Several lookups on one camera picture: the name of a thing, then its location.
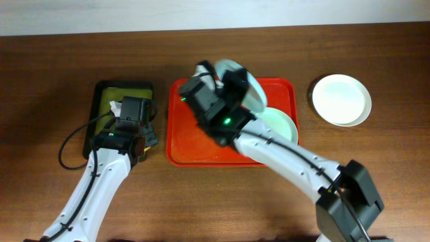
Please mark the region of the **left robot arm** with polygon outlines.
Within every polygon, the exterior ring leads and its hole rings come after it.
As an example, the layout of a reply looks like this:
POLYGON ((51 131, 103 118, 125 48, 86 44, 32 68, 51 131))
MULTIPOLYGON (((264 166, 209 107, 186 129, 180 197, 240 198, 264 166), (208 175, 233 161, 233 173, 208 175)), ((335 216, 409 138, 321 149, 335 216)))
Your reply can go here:
POLYGON ((151 122, 156 102, 125 96, 110 102, 111 120, 90 139, 85 170, 69 201, 41 241, 95 241, 109 205, 132 168, 157 145, 151 122))

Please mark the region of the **pale green plate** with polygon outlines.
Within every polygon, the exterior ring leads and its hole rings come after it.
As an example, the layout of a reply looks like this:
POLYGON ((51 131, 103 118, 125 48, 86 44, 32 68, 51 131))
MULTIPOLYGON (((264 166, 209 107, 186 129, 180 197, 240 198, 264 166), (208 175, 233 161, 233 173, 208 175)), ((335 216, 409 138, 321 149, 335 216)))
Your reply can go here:
POLYGON ((256 113, 272 130, 276 131, 286 139, 298 144, 298 129, 294 121, 283 111, 275 108, 265 108, 256 113))

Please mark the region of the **black tray with green liquid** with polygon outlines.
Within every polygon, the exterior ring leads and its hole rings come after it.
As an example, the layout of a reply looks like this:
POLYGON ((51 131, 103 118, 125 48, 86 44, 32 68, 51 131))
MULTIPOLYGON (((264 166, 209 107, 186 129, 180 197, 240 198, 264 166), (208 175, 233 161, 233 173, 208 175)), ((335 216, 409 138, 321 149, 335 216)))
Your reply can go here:
MULTIPOLYGON (((110 102, 122 101, 124 96, 153 99, 153 85, 147 81, 103 80, 98 82, 93 94, 89 120, 109 112, 111 110, 110 102)), ((83 145, 83 157, 85 159, 88 159, 90 154, 89 140, 97 135, 111 118, 111 116, 106 116, 87 127, 83 145)))

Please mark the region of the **red plastic tray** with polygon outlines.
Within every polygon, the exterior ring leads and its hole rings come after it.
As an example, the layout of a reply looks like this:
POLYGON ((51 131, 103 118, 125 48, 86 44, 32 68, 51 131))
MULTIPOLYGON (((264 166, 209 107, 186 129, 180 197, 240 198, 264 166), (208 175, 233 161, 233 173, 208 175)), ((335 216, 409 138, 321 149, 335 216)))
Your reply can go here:
MULTIPOLYGON (((262 164, 238 154, 230 147, 222 148, 197 126, 188 105, 181 100, 179 87, 187 81, 178 79, 170 88, 167 158, 180 167, 261 167, 262 164)), ((294 86, 280 77, 258 77, 270 108, 288 115, 299 130, 294 86)))

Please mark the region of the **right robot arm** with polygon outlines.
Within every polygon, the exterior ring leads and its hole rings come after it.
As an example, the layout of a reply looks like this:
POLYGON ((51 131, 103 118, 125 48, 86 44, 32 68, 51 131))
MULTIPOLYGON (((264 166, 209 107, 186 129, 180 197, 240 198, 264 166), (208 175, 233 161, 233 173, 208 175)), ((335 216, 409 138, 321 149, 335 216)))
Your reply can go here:
POLYGON ((217 67, 211 77, 204 131, 307 195, 316 205, 319 241, 370 241, 368 229, 384 204, 368 170, 354 160, 342 166, 292 143, 243 107, 246 94, 259 86, 245 68, 217 67))

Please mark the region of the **light blue plate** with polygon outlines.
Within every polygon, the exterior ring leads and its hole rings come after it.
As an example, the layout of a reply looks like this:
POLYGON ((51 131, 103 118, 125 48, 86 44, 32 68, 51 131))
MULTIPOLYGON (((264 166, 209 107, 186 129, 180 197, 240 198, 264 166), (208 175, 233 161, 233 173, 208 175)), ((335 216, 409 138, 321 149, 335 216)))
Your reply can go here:
MULTIPOLYGON (((223 78, 227 71, 244 69, 243 66, 230 59, 219 60, 215 63, 214 67, 216 74, 220 79, 223 78)), ((249 88, 241 104, 253 114, 261 113, 267 107, 266 94, 256 78, 254 78, 254 76, 252 76, 248 71, 247 81, 249 83, 249 88)))

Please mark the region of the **white plate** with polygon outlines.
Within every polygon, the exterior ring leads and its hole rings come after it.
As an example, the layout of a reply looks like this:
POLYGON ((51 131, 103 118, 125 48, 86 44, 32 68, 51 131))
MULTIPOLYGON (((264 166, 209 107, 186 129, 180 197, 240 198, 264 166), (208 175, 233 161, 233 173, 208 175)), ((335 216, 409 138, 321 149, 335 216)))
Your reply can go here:
POLYGON ((319 79, 309 97, 316 113, 336 126, 357 126, 372 111, 369 91, 349 75, 332 74, 319 79))

